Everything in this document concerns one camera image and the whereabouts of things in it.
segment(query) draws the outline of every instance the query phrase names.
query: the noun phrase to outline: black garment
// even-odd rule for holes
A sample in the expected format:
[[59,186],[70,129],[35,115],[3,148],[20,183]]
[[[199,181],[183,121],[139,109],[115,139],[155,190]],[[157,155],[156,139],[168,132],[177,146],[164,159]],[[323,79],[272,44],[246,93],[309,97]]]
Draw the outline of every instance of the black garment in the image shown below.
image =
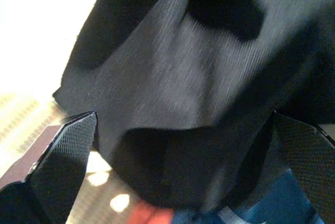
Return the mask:
[[333,1],[97,0],[54,96],[97,111],[99,152],[148,202],[253,204],[287,169],[271,113],[335,122]]

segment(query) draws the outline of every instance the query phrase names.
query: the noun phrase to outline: red object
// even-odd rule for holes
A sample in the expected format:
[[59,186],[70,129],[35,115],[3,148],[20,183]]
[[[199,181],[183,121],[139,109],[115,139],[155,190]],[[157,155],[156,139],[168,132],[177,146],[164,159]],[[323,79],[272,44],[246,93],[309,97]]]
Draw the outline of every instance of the red object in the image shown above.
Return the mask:
[[131,212],[128,224],[171,224],[173,215],[171,209],[154,207],[141,200]]

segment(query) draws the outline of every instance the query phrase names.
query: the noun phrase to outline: blue fabric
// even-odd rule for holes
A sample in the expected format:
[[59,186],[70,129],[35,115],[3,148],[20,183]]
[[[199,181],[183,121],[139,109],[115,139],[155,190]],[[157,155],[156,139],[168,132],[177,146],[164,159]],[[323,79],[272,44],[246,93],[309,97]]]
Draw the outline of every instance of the blue fabric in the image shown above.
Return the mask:
[[[267,224],[324,224],[300,189],[291,170],[270,187],[267,195],[249,210],[234,209],[237,216],[250,223]],[[193,211],[179,211],[172,224],[229,224],[217,214],[196,215]]]

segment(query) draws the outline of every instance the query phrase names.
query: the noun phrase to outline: patterned floor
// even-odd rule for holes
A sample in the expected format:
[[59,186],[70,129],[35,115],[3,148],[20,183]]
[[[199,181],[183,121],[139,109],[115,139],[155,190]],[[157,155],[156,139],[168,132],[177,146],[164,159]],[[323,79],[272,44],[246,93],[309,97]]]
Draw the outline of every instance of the patterned floor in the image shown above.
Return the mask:
[[[17,94],[0,94],[0,176],[29,148],[44,127],[66,117],[56,102],[38,102]],[[135,194],[94,150],[86,178],[67,224],[126,223]]]

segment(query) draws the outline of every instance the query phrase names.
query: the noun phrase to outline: light patch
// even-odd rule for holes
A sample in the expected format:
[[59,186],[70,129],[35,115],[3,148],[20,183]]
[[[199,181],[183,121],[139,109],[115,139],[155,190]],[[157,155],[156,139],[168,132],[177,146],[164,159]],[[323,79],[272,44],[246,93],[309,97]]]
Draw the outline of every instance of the light patch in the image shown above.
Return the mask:
[[100,173],[111,171],[110,165],[97,151],[91,151],[88,157],[86,173]]
[[101,186],[105,184],[108,180],[109,173],[108,172],[99,172],[91,174],[87,177],[87,180],[93,185],[93,186]]
[[115,198],[111,199],[110,207],[115,212],[124,211],[129,205],[129,194],[119,194]]
[[240,217],[238,217],[229,207],[225,207],[219,212],[220,218],[225,222],[229,224],[251,224]]

